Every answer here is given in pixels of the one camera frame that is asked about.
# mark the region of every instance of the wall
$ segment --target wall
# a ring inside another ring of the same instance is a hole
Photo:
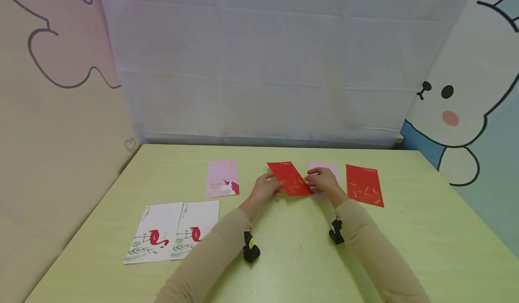
[[[519,0],[468,0],[402,129],[519,257]]]
[[[21,302],[137,148],[99,0],[0,0],[0,302]]]
[[[103,0],[157,143],[395,144],[465,0]]]

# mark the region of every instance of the red envelope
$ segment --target red envelope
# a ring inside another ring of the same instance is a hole
[[[356,201],[384,207],[382,191],[375,169],[350,166],[346,164],[348,196]]]
[[[267,163],[267,165],[276,179],[283,183],[283,189],[288,196],[304,196],[314,193],[291,162]]]

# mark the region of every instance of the pink envelope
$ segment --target pink envelope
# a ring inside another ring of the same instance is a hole
[[[236,160],[209,162],[205,184],[205,198],[237,195],[239,193],[240,186],[238,185]]]
[[[323,167],[328,168],[332,171],[332,173],[335,175],[335,179],[337,179],[337,183],[340,185],[341,182],[339,181],[339,168],[337,164],[329,164],[329,163],[318,163],[318,162],[308,162],[308,170],[317,168],[317,167]],[[327,199],[326,195],[322,190],[314,190],[314,197],[321,198],[321,199]]]

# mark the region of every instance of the cartoon bunny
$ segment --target cartoon bunny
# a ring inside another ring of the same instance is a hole
[[[477,179],[468,146],[518,80],[518,19],[519,0],[469,0],[404,123],[404,137],[452,185]]]

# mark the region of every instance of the bunny eye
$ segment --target bunny eye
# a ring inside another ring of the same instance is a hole
[[[451,85],[447,85],[442,89],[442,97],[447,99],[450,98],[454,94],[454,87]]]

